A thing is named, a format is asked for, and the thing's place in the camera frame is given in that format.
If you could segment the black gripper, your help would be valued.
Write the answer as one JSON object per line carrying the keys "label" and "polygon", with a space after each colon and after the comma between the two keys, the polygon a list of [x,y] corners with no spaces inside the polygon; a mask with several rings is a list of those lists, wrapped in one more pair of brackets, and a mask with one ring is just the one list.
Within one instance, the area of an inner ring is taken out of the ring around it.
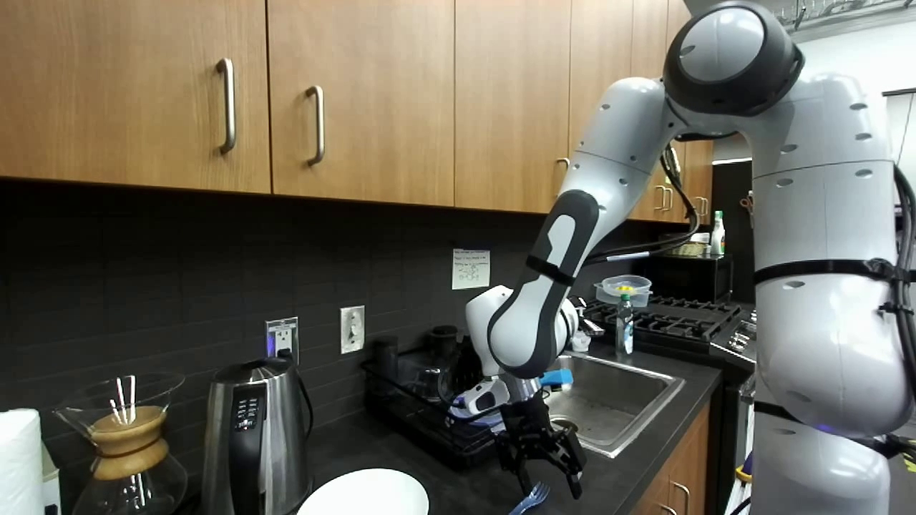
{"label": "black gripper", "polygon": [[579,443],[579,427],[569,421],[552,421],[542,398],[509,403],[500,410],[504,430],[496,436],[497,460],[514,471],[522,491],[532,491],[536,481],[527,471],[527,460],[554,464],[569,486],[573,499],[583,491],[583,450]]}

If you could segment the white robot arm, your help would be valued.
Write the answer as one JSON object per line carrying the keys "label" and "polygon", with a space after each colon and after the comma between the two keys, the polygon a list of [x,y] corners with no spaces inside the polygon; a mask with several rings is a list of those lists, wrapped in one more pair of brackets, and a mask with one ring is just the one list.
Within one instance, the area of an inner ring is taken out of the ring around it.
{"label": "white robot arm", "polygon": [[527,254],[522,284],[467,304],[484,393],[512,446],[580,471],[537,378],[576,334],[566,295],[629,215],[676,137],[742,134],[753,151],[756,430],[751,515],[889,515],[872,446],[912,416],[912,188],[885,107],[811,72],[765,6],[693,14],[665,75],[613,82]]}

